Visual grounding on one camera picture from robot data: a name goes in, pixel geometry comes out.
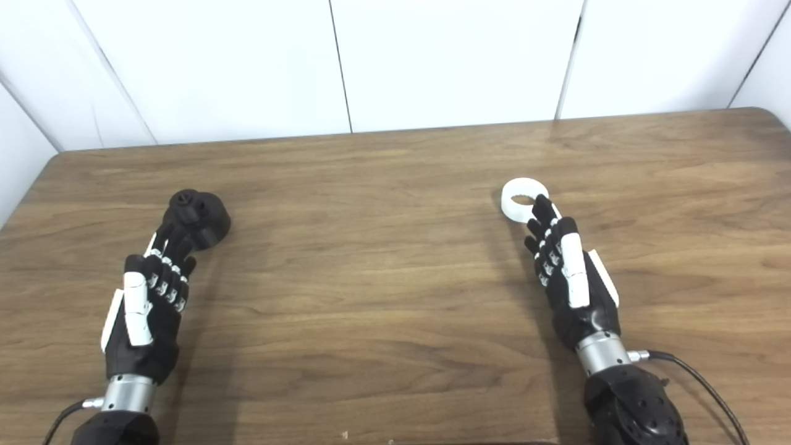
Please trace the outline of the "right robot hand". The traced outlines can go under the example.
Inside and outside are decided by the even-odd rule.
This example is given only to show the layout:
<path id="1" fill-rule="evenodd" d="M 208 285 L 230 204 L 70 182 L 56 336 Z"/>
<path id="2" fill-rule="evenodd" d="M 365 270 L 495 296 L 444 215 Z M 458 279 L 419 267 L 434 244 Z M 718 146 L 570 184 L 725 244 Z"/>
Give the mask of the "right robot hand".
<path id="1" fill-rule="evenodd" d="M 525 247 L 552 312 L 552 327 L 568 349 L 596 333 L 621 335 L 618 307 L 576 220 L 561 217 L 543 194 L 534 199 Z"/>

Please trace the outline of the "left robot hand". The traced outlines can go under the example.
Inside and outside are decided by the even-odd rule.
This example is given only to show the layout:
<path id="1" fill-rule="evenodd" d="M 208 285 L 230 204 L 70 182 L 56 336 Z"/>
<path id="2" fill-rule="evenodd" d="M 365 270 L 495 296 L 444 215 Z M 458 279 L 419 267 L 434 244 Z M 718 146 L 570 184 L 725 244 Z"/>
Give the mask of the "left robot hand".
<path id="1" fill-rule="evenodd" d="M 108 380 L 121 375 L 166 382 L 180 355 L 177 336 L 189 297 L 194 243 L 162 222 L 142 254 L 127 256 L 101 335 Z"/>

